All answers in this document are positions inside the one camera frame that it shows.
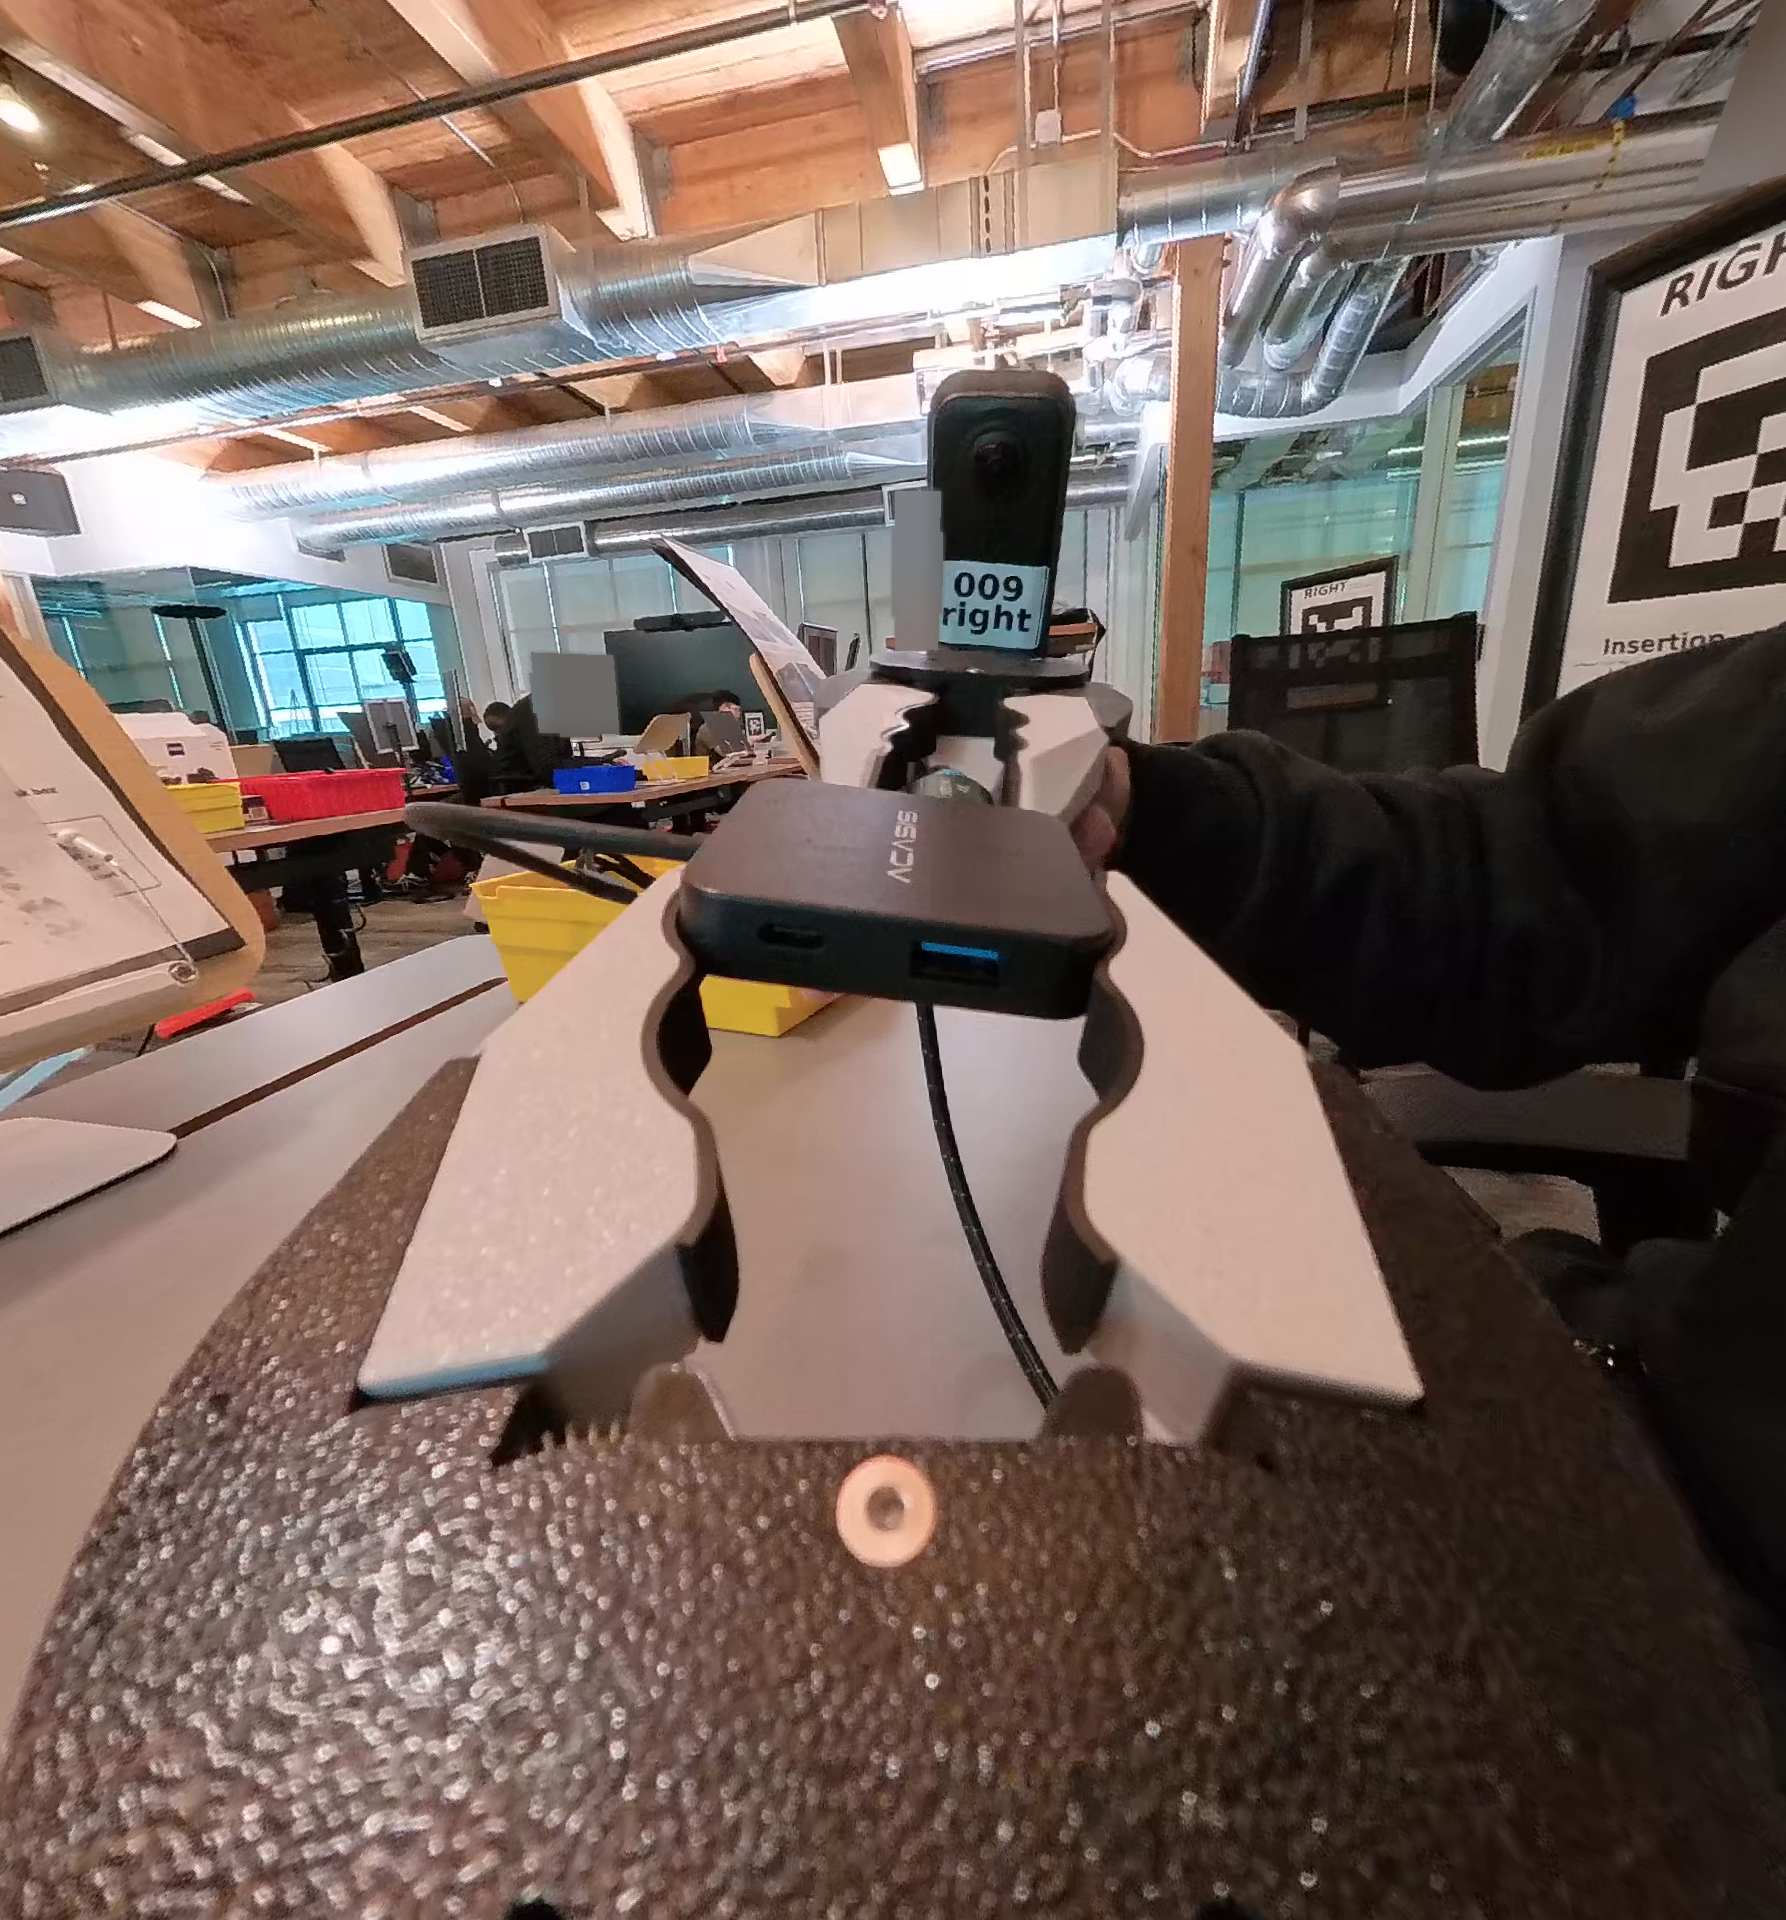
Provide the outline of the silver air duct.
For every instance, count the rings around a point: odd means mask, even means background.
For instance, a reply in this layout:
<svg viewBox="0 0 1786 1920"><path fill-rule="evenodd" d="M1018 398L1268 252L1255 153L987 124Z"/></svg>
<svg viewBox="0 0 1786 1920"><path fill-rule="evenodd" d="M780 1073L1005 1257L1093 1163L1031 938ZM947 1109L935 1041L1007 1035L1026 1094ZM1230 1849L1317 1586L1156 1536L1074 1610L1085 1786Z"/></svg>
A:
<svg viewBox="0 0 1786 1920"><path fill-rule="evenodd" d="M566 242L563 321L445 348L418 342L407 282L102 348L39 327L58 355L62 398L0 418L0 462L202 438L347 403L615 363L842 342L1052 296L1102 274L1120 252L1120 236L1104 229L1041 248L920 260L924 218L949 200L947 190L922 193L888 211L880 239L902 242L904 258L875 274L834 272L839 258L827 229L836 226L839 242L859 241L858 207L691 241Z"/></svg>

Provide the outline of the red plastic bin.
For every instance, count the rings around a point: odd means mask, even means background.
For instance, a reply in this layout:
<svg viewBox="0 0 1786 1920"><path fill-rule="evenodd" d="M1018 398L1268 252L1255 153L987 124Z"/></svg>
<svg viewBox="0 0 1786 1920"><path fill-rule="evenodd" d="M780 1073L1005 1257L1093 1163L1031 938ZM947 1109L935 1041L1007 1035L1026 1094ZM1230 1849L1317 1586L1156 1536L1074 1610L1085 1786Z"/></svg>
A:
<svg viewBox="0 0 1786 1920"><path fill-rule="evenodd" d="M256 809L270 826L300 826L321 820L398 815L405 782L398 770L310 770L239 779L244 820Z"/></svg>

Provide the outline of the light wooden post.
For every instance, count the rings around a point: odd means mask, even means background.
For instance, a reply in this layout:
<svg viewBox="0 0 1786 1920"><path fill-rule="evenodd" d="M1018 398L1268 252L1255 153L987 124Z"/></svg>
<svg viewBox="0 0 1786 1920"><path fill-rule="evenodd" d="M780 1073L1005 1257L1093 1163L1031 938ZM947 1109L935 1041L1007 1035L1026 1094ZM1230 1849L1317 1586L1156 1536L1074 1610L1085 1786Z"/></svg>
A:
<svg viewBox="0 0 1786 1920"><path fill-rule="evenodd" d="M1156 631L1154 737L1197 737L1216 449L1216 360L1223 236L1170 253L1166 523Z"/></svg>

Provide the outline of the wooden document stand with paper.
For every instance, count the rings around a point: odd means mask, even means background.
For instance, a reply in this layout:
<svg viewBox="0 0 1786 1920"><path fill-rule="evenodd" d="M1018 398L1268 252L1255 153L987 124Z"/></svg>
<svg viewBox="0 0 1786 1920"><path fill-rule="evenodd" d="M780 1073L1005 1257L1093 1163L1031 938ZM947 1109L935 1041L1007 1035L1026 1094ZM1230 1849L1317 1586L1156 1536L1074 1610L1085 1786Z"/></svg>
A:
<svg viewBox="0 0 1786 1920"><path fill-rule="evenodd" d="M816 696L827 672L819 660L732 563L667 537L653 542L653 552L747 637L750 671L778 733L806 777L820 779Z"/></svg>
<svg viewBox="0 0 1786 1920"><path fill-rule="evenodd" d="M231 997L264 947L101 698L0 625L0 1075Z"/></svg>

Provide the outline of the white box appliance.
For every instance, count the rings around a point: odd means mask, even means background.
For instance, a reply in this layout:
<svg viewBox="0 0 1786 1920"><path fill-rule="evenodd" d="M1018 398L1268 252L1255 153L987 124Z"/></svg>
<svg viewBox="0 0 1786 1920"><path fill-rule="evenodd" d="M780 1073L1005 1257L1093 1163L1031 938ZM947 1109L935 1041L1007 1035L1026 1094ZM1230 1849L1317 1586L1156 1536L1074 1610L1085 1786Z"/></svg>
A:
<svg viewBox="0 0 1786 1920"><path fill-rule="evenodd" d="M232 782L239 777L232 742L214 723L173 711L118 713L114 719L160 782Z"/></svg>

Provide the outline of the person's right forearm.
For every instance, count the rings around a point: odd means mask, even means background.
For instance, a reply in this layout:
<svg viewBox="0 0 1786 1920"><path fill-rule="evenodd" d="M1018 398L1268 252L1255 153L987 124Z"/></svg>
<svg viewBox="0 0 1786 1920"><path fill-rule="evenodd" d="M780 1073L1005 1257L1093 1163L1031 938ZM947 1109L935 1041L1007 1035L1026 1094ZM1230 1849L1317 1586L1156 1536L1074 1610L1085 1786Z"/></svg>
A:
<svg viewBox="0 0 1786 1920"><path fill-rule="evenodd" d="M1786 619L1589 681L1498 772L1346 774L1261 733L1126 761L1114 866L1365 1069L1692 1056L1786 924Z"/></svg>

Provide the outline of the person's right hand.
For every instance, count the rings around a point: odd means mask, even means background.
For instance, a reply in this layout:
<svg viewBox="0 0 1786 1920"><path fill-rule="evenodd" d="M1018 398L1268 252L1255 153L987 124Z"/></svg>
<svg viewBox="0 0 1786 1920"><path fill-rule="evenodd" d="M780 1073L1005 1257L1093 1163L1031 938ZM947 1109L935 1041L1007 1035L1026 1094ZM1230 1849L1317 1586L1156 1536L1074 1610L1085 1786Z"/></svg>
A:
<svg viewBox="0 0 1786 1920"><path fill-rule="evenodd" d="M1097 789L1072 821L1072 839L1095 874L1108 870L1123 841L1131 809L1131 761L1127 748L1111 742L1098 767Z"/></svg>

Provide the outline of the white stand base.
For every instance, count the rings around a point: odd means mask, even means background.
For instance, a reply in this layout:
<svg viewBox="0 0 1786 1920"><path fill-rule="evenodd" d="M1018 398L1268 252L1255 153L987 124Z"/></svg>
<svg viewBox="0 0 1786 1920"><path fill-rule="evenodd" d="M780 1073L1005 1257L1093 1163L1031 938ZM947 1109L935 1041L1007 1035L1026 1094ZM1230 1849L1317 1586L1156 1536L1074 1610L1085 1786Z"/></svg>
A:
<svg viewBox="0 0 1786 1920"><path fill-rule="evenodd" d="M63 1122L0 1120L0 1239L165 1163L166 1132Z"/></svg>

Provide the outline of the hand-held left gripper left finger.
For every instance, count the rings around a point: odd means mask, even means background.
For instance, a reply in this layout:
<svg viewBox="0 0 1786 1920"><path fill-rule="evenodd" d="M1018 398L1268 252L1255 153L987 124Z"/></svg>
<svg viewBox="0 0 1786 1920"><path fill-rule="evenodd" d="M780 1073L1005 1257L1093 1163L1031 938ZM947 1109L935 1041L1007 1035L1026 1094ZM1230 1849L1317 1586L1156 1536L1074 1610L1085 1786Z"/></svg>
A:
<svg viewBox="0 0 1786 1920"><path fill-rule="evenodd" d="M357 1392L625 1403L722 1342L737 1232L693 1090L701 970L660 876L480 1049Z"/></svg>

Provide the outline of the black mesh office chair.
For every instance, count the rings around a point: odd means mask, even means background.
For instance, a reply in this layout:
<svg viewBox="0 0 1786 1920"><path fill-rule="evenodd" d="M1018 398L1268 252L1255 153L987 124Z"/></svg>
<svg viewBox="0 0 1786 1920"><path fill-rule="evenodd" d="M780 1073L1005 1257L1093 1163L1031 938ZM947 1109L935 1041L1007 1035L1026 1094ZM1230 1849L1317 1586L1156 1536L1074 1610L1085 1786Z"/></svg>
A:
<svg viewBox="0 0 1786 1920"><path fill-rule="evenodd" d="M1225 729L1259 733L1350 774L1480 761L1481 623L1426 621L1303 635L1236 635Z"/></svg>

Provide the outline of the small black white marker poster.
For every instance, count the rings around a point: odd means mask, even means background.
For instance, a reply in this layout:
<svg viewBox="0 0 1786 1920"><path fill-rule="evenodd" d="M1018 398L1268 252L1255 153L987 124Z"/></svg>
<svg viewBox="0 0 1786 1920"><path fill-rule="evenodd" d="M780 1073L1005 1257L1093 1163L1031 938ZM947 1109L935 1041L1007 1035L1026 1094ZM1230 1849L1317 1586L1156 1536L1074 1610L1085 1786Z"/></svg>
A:
<svg viewBox="0 0 1786 1920"><path fill-rule="evenodd" d="M1279 634L1329 635L1382 628L1399 607L1399 557L1342 563L1282 583Z"/></svg>

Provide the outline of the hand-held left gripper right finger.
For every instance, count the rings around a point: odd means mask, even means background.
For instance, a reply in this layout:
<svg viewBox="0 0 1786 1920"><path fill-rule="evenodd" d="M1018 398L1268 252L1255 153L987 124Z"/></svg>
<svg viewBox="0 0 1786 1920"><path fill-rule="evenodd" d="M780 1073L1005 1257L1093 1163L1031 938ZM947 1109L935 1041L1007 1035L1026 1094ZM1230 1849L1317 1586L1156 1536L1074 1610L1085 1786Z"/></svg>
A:
<svg viewBox="0 0 1786 1920"><path fill-rule="evenodd" d="M1043 1252L1058 1345L1130 1388L1142 1437L1209 1442L1259 1388L1378 1410L1424 1382L1306 1051L1130 876L1095 976Z"/></svg>

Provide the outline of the silver bent duct pipes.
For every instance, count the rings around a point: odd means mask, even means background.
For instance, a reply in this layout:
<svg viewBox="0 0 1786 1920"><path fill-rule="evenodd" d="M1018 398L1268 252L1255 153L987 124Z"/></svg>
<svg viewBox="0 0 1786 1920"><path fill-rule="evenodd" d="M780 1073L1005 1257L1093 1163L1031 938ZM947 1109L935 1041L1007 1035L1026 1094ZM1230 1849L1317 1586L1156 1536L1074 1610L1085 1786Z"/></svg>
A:
<svg viewBox="0 0 1786 1920"><path fill-rule="evenodd" d="M1331 407L1365 357L1410 258L1399 231L1427 206L1433 158L1377 171L1338 161L1225 161L1241 267L1223 306L1216 410L1305 420Z"/></svg>

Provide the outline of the person's black printed sweatshirt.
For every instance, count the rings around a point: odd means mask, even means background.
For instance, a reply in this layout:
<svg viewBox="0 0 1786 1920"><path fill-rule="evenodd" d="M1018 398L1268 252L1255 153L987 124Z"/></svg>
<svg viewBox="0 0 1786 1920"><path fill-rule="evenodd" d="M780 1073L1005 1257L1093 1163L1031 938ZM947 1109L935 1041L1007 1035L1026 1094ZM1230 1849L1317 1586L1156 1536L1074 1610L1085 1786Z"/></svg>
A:
<svg viewBox="0 0 1786 1920"><path fill-rule="evenodd" d="M1625 1255L1536 1231L1510 1252L1632 1398L1731 1591L1786 1796L1786 917L1714 984L1692 1096L1688 1170L1708 1241Z"/></svg>

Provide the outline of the black monitor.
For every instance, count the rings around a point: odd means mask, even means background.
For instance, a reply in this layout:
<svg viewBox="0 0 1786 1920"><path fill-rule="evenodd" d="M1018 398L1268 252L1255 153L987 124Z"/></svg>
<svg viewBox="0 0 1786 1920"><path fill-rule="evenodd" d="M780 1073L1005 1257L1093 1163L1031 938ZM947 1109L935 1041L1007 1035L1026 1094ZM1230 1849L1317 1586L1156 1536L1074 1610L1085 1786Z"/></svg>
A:
<svg viewBox="0 0 1786 1920"><path fill-rule="evenodd" d="M703 628L608 629L615 662L616 731L640 735L665 714L711 711L731 693L738 711L758 713L764 696L750 672L750 642L727 619Z"/></svg>

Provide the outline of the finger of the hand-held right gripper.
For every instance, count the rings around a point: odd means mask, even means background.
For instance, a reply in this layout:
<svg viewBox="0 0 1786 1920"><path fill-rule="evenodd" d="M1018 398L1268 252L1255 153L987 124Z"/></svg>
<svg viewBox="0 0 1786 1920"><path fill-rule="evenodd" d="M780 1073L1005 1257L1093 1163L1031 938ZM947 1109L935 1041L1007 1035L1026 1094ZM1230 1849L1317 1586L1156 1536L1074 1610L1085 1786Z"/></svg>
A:
<svg viewBox="0 0 1786 1920"><path fill-rule="evenodd" d="M851 685L819 719L819 779L904 789L929 754L929 690L888 677Z"/></svg>
<svg viewBox="0 0 1786 1920"><path fill-rule="evenodd" d="M1108 688L1046 685L1000 700L1000 802L1052 817L1072 835L1097 789L1100 758L1126 746L1130 700Z"/></svg>

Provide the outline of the black ceiling pipe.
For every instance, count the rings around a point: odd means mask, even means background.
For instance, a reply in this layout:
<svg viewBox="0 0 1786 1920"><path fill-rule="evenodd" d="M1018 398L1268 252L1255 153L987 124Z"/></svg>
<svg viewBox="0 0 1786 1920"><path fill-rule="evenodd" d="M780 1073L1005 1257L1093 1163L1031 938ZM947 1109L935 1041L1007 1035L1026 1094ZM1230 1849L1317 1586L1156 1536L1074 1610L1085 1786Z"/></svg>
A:
<svg viewBox="0 0 1786 1920"><path fill-rule="evenodd" d="M235 148L220 148L179 161L160 161L111 180L76 181L49 196L2 206L0 233L14 233L67 217L91 215L106 206L121 206L143 193L207 183L209 180L225 181L228 178L248 172L256 166L328 153L330 148L343 148L357 139L407 132L425 124L453 122L464 113L489 113L497 107L516 107L538 95L560 92L635 68L715 51L756 36L784 33L812 23L838 23L862 12L880 15L884 12L884 4L784 3L714 21L691 23L673 33L603 45L577 57L519 75L495 75L448 92L425 95L402 106L345 115L300 132L276 134Z"/></svg>

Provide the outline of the dark grey multiport hub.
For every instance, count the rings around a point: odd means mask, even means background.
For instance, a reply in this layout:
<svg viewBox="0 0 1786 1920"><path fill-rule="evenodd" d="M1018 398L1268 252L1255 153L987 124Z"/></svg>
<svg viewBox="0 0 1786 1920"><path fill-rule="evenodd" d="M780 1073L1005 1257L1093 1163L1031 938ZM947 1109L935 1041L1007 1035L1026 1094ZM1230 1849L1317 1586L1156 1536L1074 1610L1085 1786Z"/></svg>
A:
<svg viewBox="0 0 1786 1920"><path fill-rule="evenodd" d="M1056 817L809 779L737 802L675 924L715 978L1024 1020L1082 1016L1120 938Z"/></svg>

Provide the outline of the framed black white marker poster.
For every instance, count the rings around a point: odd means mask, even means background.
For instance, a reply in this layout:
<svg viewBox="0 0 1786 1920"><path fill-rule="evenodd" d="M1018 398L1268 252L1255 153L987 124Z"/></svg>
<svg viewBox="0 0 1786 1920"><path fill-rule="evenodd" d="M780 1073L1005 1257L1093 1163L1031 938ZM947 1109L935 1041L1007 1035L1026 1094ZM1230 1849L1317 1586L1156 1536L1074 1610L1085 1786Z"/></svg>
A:
<svg viewBox="0 0 1786 1920"><path fill-rule="evenodd" d="M1523 716L1786 618L1786 178L1589 274Z"/></svg>

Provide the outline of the wooden edged desk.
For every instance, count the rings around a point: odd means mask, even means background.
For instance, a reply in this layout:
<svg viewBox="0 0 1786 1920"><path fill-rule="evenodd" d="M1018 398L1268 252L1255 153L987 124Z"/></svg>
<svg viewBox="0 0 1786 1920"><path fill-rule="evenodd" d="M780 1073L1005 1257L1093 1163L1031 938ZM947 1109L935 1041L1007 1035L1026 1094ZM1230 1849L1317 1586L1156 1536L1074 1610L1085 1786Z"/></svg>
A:
<svg viewBox="0 0 1786 1920"><path fill-rule="evenodd" d="M207 834L207 846L247 893L294 889L310 916L330 982L364 973L349 876L382 868L405 824L405 802L370 813Z"/></svg>
<svg viewBox="0 0 1786 1920"><path fill-rule="evenodd" d="M615 817L632 821L667 821L693 815L722 815L737 799L764 782L800 782L805 770L794 759L768 759L753 764L722 761L705 775L691 779L637 782L622 790L528 789L514 795L491 796L487 810L540 817Z"/></svg>

